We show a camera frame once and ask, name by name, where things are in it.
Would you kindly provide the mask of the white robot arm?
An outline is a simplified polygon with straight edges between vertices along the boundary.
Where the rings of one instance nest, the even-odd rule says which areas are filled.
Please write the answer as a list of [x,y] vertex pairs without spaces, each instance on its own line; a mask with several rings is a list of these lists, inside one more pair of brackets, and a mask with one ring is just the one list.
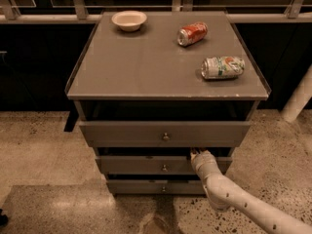
[[312,226],[261,201],[220,171],[209,150],[192,148],[191,165],[213,209],[235,208],[268,234],[312,234]]

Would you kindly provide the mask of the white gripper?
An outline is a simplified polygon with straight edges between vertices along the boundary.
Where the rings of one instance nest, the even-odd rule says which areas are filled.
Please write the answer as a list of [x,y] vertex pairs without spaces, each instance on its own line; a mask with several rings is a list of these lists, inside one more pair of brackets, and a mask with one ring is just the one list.
[[190,149],[191,166],[196,175],[205,181],[212,174],[221,174],[217,165],[215,156],[206,148],[199,148],[197,151],[194,148]]

